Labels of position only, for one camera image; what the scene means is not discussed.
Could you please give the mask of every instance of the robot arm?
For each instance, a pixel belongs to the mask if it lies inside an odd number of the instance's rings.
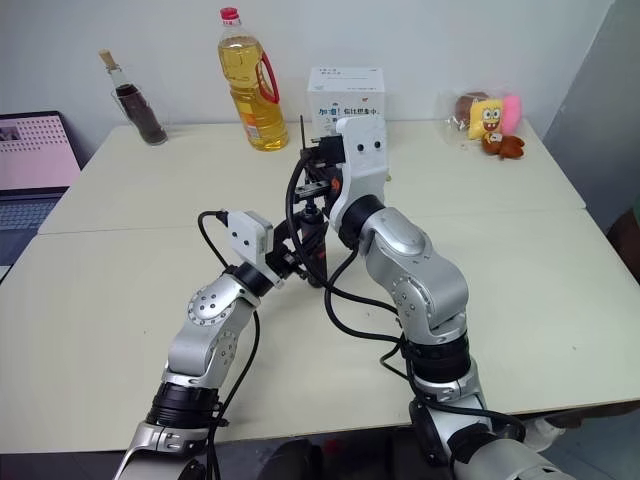
[[[571,479],[522,443],[499,438],[478,411],[485,407],[469,355],[467,284],[458,268],[435,252],[425,232],[384,206],[383,120],[343,118],[336,129],[343,137],[345,165],[337,199],[325,199],[331,226],[345,245],[359,248],[368,273],[396,305],[416,393],[411,419],[427,458],[452,465],[458,480]]]
[[[204,450],[210,429],[223,420],[214,416],[218,390],[238,338],[260,297],[281,287],[291,273],[301,273],[284,244],[284,224],[273,229],[254,212],[224,212],[219,219],[244,263],[229,267],[191,297],[152,407],[136,429],[116,480],[204,478],[204,467],[194,457]]]

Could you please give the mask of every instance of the laptop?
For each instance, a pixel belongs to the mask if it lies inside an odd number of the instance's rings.
[[[60,112],[0,115],[0,266],[15,263],[79,174]]]

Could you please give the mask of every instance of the yellow cooking oil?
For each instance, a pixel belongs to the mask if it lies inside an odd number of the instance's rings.
[[[225,27],[238,30],[235,25]],[[272,87],[273,75],[270,75],[272,85],[266,82],[268,72],[263,69],[265,55],[260,42],[246,32],[229,32],[220,40],[218,54],[251,145],[263,151],[284,147],[289,141],[287,125],[275,93],[277,86]]]

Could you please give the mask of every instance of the white wall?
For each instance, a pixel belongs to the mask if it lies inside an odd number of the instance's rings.
[[[289,119],[314,65],[385,70],[388,118],[436,96],[508,88],[544,135],[612,0],[233,0],[265,46]],[[0,0],[0,111],[61,110],[86,153],[122,117],[97,56],[110,48],[171,120],[237,119],[221,74],[226,0]]]

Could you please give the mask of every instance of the white box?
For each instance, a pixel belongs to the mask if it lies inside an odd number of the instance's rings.
[[[381,68],[313,67],[309,76],[309,106],[316,136],[336,134],[342,117],[378,114],[384,117]]]

